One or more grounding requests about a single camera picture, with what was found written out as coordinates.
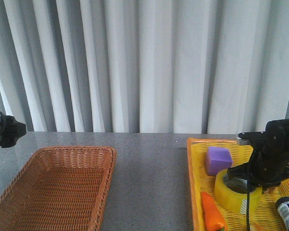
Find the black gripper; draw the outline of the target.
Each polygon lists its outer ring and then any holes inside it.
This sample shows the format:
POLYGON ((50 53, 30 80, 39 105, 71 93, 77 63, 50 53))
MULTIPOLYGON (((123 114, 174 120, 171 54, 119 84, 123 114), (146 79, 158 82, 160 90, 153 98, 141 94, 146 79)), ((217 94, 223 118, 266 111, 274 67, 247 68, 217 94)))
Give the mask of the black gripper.
POLYGON ((5 115, 5 127, 3 117, 0 117, 0 147, 10 148, 16 145, 19 138, 26 135, 26 125, 18 122, 13 116, 5 115))
POLYGON ((229 179, 265 188, 289 178, 289 119, 270 121, 265 131, 239 133, 238 138, 248 141, 253 152, 248 162, 227 169, 229 179))

